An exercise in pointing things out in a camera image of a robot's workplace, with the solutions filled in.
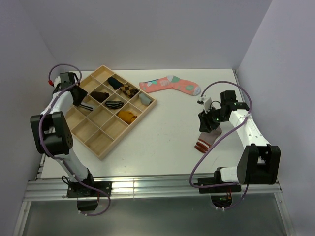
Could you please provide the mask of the white sock with black stripes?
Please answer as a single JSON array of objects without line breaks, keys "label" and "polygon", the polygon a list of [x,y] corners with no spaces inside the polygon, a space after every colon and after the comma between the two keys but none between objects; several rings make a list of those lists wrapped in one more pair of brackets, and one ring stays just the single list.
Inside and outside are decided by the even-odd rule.
[{"label": "white sock with black stripes", "polygon": [[79,105],[80,108],[83,108],[85,110],[88,110],[88,111],[93,111],[95,109],[95,106],[94,105],[90,105],[90,104],[87,104],[87,103],[84,103],[82,102],[80,105]]}]

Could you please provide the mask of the taupe sock with red stripes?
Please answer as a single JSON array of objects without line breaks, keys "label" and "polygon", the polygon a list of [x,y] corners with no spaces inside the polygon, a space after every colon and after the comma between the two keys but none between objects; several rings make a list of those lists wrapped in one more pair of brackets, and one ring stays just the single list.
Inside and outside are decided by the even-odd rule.
[{"label": "taupe sock with red stripes", "polygon": [[202,132],[199,135],[198,140],[194,145],[194,148],[201,153],[206,153],[221,134],[222,129],[220,127],[212,130],[210,133]]}]

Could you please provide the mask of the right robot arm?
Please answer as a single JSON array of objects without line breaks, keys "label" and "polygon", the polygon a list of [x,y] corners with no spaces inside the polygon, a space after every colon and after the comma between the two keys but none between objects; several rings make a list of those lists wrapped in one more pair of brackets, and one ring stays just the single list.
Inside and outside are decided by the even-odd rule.
[{"label": "right robot arm", "polygon": [[239,184],[275,184],[281,150],[263,137],[251,117],[247,103],[239,102],[233,90],[220,94],[219,109],[216,109],[212,100],[205,96],[200,97],[198,103],[204,106],[198,115],[201,132],[214,131],[221,123],[230,122],[244,148],[238,165],[217,168],[214,177],[206,186],[222,192],[229,186]]}]

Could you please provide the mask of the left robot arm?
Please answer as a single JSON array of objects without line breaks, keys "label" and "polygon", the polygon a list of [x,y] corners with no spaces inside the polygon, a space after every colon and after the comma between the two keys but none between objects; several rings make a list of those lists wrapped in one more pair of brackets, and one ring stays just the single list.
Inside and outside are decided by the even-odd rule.
[{"label": "left robot arm", "polygon": [[65,119],[72,105],[86,106],[83,99],[87,94],[79,87],[75,73],[62,73],[48,107],[30,118],[37,151],[56,160],[68,175],[62,176],[62,181],[68,185],[68,197],[91,196],[96,190],[92,174],[73,150],[73,137]]}]

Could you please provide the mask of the dark brown rolled sock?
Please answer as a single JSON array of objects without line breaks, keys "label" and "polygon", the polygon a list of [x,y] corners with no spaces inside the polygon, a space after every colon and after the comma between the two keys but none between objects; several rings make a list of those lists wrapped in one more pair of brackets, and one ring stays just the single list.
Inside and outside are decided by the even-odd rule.
[{"label": "dark brown rolled sock", "polygon": [[107,92],[93,91],[91,92],[90,96],[97,102],[102,103],[110,96],[110,94]]}]

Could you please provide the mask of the wooden divided tray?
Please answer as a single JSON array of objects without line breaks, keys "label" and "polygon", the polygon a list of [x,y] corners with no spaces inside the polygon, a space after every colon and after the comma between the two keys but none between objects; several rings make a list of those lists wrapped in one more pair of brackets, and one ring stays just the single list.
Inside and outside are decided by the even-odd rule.
[{"label": "wooden divided tray", "polygon": [[[111,76],[123,84],[138,89],[139,92],[133,98],[128,98],[120,89],[114,90],[108,84],[108,78]],[[66,112],[65,119],[72,136],[100,160],[104,159],[157,103],[142,89],[137,88],[132,82],[121,77],[105,65],[84,77],[80,82],[80,87],[88,92],[83,102],[94,105],[95,109],[91,112],[72,105]],[[99,103],[90,96],[93,91],[107,92],[110,96],[104,102]],[[140,102],[140,93],[145,94],[152,100],[149,106],[144,106]],[[105,107],[106,101],[122,101],[125,104],[120,109],[112,110]],[[120,111],[131,111],[137,118],[133,123],[127,124],[117,116]]]}]

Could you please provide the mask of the black white striped rolled sock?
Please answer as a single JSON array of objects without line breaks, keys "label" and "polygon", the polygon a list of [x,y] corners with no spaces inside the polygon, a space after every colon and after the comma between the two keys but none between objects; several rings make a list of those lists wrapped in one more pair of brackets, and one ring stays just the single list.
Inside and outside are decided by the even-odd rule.
[{"label": "black white striped rolled sock", "polygon": [[105,102],[105,107],[107,107],[108,109],[120,109],[124,106],[124,102],[122,101],[106,101]]}]

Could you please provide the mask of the dark teal rolled sock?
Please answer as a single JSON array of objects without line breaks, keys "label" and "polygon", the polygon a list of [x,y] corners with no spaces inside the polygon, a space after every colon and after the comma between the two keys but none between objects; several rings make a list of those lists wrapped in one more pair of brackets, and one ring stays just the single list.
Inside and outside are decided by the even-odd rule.
[{"label": "dark teal rolled sock", "polygon": [[123,83],[121,83],[119,80],[112,76],[108,78],[108,84],[112,86],[114,90],[118,90],[120,87],[124,85]]}]

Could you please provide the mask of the pink patterned sock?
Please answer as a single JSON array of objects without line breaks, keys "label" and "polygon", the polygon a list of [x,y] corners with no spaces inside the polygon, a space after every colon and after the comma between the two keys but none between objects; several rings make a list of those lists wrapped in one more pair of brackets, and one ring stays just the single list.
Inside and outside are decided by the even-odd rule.
[{"label": "pink patterned sock", "polygon": [[169,75],[160,79],[140,82],[139,86],[146,93],[168,89],[174,89],[193,96],[199,95],[201,93],[201,88],[197,83],[181,79],[175,75]]}]

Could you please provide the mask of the brown argyle rolled sock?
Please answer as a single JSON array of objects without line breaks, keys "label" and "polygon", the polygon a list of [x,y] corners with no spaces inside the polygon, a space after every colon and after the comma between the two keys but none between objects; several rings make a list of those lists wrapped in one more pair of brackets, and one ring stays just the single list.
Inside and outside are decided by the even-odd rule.
[{"label": "brown argyle rolled sock", "polygon": [[120,90],[123,92],[123,94],[125,96],[127,96],[128,98],[133,98],[138,92],[139,90],[129,86],[128,84],[124,84],[120,87]]}]

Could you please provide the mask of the mustard yellow rolled sock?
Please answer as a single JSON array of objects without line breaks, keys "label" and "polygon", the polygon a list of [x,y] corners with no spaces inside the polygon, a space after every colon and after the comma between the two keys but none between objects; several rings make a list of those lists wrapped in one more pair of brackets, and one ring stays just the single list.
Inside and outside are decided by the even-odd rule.
[{"label": "mustard yellow rolled sock", "polygon": [[120,111],[117,116],[127,124],[133,123],[137,116],[131,111]]}]

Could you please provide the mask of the grey rolled sock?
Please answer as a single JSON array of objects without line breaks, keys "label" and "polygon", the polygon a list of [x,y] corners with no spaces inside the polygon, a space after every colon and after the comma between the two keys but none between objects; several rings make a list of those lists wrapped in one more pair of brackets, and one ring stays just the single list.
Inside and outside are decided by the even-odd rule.
[{"label": "grey rolled sock", "polygon": [[139,99],[144,106],[149,106],[152,102],[152,100],[143,93],[139,94]]}]

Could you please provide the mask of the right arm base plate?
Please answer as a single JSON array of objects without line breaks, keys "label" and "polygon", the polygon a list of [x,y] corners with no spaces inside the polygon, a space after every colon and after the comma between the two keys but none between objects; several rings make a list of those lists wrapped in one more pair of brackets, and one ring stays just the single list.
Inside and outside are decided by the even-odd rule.
[{"label": "right arm base plate", "polygon": [[[198,178],[196,185],[198,186],[204,186],[204,185],[218,185],[218,184],[225,184],[225,182],[222,182],[221,180],[215,180],[214,177],[209,178]],[[206,193],[229,193],[229,192],[241,192],[241,186],[240,185],[229,185],[229,186],[217,186],[217,187],[211,187],[211,188],[200,188],[199,193],[200,194],[206,194]]]}]

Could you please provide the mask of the aluminium frame rail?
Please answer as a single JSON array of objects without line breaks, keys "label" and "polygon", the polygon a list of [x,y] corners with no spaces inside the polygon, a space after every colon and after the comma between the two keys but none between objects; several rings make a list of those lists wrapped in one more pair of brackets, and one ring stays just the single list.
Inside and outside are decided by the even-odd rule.
[{"label": "aluminium frame rail", "polygon": [[[139,177],[99,177],[95,181],[112,182],[112,199],[138,199],[201,196],[189,184],[189,175],[161,175]],[[23,201],[61,201],[66,197],[67,185],[61,179],[38,179],[27,184]]]}]

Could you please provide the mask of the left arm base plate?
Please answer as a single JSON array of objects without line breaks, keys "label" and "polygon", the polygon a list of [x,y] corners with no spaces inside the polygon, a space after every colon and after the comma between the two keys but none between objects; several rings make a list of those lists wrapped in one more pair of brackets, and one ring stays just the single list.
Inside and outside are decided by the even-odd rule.
[{"label": "left arm base plate", "polygon": [[[111,195],[112,182],[111,181],[96,181],[91,185],[92,188],[101,190],[107,195]],[[68,198],[83,198],[83,197],[105,197],[104,193],[100,193],[94,189],[90,189],[81,185],[78,182],[70,182],[66,196]]]}]

